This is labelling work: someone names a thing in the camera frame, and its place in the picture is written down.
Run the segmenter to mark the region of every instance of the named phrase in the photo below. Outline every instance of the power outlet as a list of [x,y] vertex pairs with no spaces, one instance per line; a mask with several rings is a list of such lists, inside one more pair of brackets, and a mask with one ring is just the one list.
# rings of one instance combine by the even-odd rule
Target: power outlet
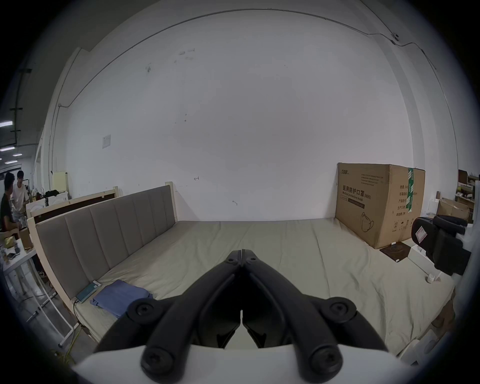
[[102,141],[102,149],[108,146],[110,146],[110,135],[105,136]]

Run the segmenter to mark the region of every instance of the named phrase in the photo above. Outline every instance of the bed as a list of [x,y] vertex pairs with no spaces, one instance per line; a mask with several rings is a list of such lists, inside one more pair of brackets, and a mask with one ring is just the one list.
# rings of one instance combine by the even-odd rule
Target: bed
[[167,185],[111,199],[33,226],[47,274],[55,275],[60,297],[95,340],[116,318],[89,301],[74,304],[89,281],[98,280],[104,288],[121,279],[155,299],[167,298],[242,248],[305,294],[352,300],[395,355],[424,333],[451,297],[449,276],[427,283],[408,258],[395,263],[334,218],[176,221],[171,191]]

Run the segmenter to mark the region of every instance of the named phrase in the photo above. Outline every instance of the ceiling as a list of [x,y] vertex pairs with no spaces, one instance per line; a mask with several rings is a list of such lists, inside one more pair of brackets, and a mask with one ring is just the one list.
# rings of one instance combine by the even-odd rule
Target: ceiling
[[[14,121],[17,104],[18,148],[0,153],[0,168],[3,168],[5,161],[35,156],[53,90],[72,52],[77,47],[91,50],[119,24],[155,2],[156,0],[83,0],[68,4],[68,1],[58,0],[55,9],[61,13],[55,20],[51,21],[50,7],[43,7],[43,14],[38,9],[37,13],[30,12],[22,19],[23,25],[20,27],[24,29],[24,36],[18,38],[17,45],[10,46],[10,67],[2,68],[3,73],[13,75],[10,79],[4,79],[4,87],[1,89],[4,94],[0,105],[0,121]],[[31,21],[41,18],[43,23],[36,23],[37,29],[32,29]],[[32,35],[35,34],[40,36],[29,50]],[[14,143],[13,125],[0,127],[0,146]],[[12,157],[17,151],[22,156]]]

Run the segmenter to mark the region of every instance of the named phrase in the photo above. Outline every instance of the man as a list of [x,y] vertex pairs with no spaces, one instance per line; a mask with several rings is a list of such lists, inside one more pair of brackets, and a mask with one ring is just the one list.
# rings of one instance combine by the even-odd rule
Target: man
[[13,185],[13,219],[15,222],[19,222],[20,218],[24,215],[24,207],[28,202],[27,188],[23,184],[24,172],[19,170],[17,172],[17,182]]
[[13,173],[10,172],[5,175],[5,179],[3,180],[3,184],[5,186],[5,193],[3,194],[0,205],[1,230],[3,232],[19,228],[20,225],[19,223],[13,222],[12,210],[10,209],[10,196],[13,193],[14,181],[15,176],[13,175]]

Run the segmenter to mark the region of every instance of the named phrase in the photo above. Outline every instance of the upholstered headboard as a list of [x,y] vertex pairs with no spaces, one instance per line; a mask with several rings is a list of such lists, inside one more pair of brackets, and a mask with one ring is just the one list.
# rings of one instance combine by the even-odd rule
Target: upholstered headboard
[[174,224],[171,188],[165,185],[79,208],[35,227],[51,271],[72,299]]

